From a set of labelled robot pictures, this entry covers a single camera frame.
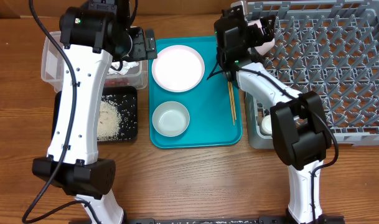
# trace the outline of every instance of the teal tray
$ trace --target teal tray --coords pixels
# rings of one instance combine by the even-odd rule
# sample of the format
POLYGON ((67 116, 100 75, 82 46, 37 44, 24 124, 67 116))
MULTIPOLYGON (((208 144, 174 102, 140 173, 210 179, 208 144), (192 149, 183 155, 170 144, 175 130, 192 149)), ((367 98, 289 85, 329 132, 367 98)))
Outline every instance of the teal tray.
POLYGON ((215 37, 157 40, 157 52, 172 45, 186 45, 195 49, 204 60, 205 73, 202 81, 195 88, 183 93, 173 93, 164 90, 154 81, 152 76, 153 60, 150 61, 149 127, 151 141, 161 149, 236 144, 243 134, 238 90, 233 89, 236 106, 236 124, 233 125, 227 81, 222 75, 216 75, 206 80, 216 62, 217 43, 215 37), (182 103, 190 114, 190 123, 186 131, 173 138, 162 136, 152 125, 153 111, 166 101, 182 103))

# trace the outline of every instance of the dish rack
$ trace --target dish rack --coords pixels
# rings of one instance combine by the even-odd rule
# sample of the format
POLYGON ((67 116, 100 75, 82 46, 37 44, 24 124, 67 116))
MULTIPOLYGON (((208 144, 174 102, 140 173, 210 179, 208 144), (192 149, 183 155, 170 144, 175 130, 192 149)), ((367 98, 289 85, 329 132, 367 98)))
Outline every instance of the dish rack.
MULTIPOLYGON (((379 0, 249 2, 248 19, 276 15, 264 66, 283 83, 321 96, 339 143, 379 145, 379 0)), ((249 142, 273 148, 260 132, 269 112, 246 95, 249 142)))

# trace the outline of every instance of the brown wood surface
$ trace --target brown wood surface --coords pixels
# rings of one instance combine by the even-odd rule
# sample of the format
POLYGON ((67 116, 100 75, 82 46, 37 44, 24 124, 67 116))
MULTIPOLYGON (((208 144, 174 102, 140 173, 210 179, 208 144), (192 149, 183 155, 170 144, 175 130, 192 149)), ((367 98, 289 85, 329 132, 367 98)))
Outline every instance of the brown wood surface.
MULTIPOLYGON (((139 16, 135 24, 153 27, 158 39, 213 34, 219 15, 139 16)), ((43 19, 57 30, 58 19, 43 19)), ((0 223, 20 223, 44 182, 32 175, 33 158, 50 144, 55 92, 40 79, 44 34, 32 19, 0 20, 0 223)), ((113 191, 129 218, 251 218, 283 215, 289 202, 286 166, 273 150, 243 137, 229 147, 160 150, 149 139, 148 91, 138 92, 139 134, 134 143, 99 146, 114 159, 113 191)), ((328 150, 327 161, 333 150, 328 150)), ((72 198, 50 187, 30 217, 72 198)), ((321 178, 324 213, 347 223, 379 223, 379 146, 340 146, 339 161, 321 178)), ((41 223, 86 218, 74 205, 41 223)))

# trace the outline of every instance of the chopsticks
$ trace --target chopsticks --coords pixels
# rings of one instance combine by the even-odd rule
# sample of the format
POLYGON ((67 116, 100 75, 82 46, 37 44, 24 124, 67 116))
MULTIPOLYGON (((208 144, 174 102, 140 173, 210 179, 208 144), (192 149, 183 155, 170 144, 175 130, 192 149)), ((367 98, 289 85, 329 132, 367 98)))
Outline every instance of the chopsticks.
POLYGON ((229 92, 229 100, 231 103, 231 114, 232 114, 232 122, 235 125, 236 121, 236 108, 235 108, 235 97, 233 95, 233 85, 232 82, 228 82, 228 92, 229 92))

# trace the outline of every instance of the black tray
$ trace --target black tray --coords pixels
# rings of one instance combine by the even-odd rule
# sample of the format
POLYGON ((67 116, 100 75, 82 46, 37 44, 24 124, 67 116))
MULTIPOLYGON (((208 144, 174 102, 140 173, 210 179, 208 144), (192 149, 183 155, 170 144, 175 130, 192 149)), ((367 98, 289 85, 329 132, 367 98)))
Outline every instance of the black tray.
MULTIPOLYGON (((55 96, 54 104, 54 120, 52 122, 52 133, 54 136, 55 128, 58 120, 59 104, 62 91, 58 92, 55 96)), ((132 141, 135 140, 138 134, 138 101, 137 101, 137 90, 132 86, 122 86, 122 87, 110 87, 104 88, 102 92, 102 100, 104 96, 108 97, 108 100, 113 100, 118 103, 118 111, 120 112, 122 119, 120 122, 120 130, 118 134, 118 139, 113 141, 132 141)))

